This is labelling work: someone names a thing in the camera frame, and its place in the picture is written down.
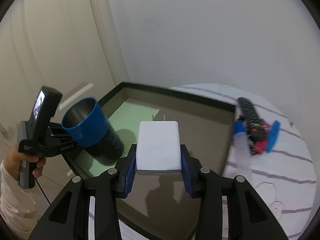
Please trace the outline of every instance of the person's arm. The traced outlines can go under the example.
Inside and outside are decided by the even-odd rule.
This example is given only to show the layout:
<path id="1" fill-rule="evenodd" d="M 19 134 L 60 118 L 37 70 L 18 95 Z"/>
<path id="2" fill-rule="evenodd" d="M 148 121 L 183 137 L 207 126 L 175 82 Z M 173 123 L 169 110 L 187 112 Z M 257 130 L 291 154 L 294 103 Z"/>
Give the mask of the person's arm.
<path id="1" fill-rule="evenodd" d="M 33 175 L 42 175 L 45 158 L 18 153 L 16 145 L 12 147 L 0 165 L 1 197 L 0 215 L 10 230 L 21 239 L 28 239 L 37 223 L 36 200 L 39 188 L 22 189 L 19 186 L 19 169 L 21 160 L 36 162 Z"/>

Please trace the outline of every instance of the black cable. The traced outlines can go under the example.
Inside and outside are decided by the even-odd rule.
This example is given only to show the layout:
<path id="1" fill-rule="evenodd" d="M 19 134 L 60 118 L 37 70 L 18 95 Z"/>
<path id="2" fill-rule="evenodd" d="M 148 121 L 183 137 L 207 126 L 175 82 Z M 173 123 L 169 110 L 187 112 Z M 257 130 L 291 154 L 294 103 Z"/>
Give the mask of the black cable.
<path id="1" fill-rule="evenodd" d="M 36 179 L 36 182 L 37 182 L 37 184 L 38 184 L 39 188 L 41 189 L 42 194 L 44 195 L 45 199 L 47 200 L 47 202 L 49 203 L 49 205 L 51 205 L 51 203 L 50 203 L 49 199 L 48 199 L 48 198 L 47 198 L 47 196 L 45 195 L 45 193 L 44 193 L 44 191 L 42 190 L 42 188 L 41 188 L 41 186 L 40 186 L 40 184 L 39 184 L 39 182 L 38 182 L 38 180 L 37 180 L 37 179 Z"/>

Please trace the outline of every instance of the pink object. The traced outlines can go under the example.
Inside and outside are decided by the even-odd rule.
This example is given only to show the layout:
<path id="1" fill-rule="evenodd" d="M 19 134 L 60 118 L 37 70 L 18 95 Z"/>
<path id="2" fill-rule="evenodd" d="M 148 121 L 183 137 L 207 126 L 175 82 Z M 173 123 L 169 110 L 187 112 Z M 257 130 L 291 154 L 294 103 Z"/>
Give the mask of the pink object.
<path id="1" fill-rule="evenodd" d="M 269 133 L 270 125 L 263 119 L 261 119 L 262 127 L 264 128 L 266 133 Z M 263 154 L 268 145 L 268 139 L 259 140 L 254 144 L 254 151 L 258 154 Z"/>
<path id="2" fill-rule="evenodd" d="M 268 145 L 268 139 L 259 140 L 254 144 L 254 150 L 258 154 L 263 154 Z"/>

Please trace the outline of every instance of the green mat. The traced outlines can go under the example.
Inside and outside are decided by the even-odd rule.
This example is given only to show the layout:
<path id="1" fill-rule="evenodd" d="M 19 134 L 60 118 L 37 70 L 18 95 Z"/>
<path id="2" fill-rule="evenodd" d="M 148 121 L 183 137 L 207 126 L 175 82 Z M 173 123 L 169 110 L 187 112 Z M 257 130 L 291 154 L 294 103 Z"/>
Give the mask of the green mat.
<path id="1" fill-rule="evenodd" d="M 139 123 L 151 121 L 152 115 L 156 116 L 159 109 L 142 106 L 134 103 L 124 102 L 110 117 L 109 122 L 124 144 L 122 157 L 127 156 L 131 144 L 137 143 Z M 95 160 L 86 151 L 82 151 L 75 162 L 89 175 L 95 177 L 116 163 L 103 165 Z"/>

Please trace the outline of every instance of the black handle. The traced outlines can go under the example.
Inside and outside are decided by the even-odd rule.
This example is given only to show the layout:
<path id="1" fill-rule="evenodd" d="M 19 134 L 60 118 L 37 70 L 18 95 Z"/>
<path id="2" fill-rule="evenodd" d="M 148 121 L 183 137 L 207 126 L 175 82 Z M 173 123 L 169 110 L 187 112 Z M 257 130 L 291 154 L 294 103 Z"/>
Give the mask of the black handle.
<path id="1" fill-rule="evenodd" d="M 21 161 L 20 178 L 19 178 L 19 185 L 21 188 L 27 189 L 27 188 L 35 187 L 36 178 L 32 174 L 35 168 L 36 168 L 36 163 Z"/>

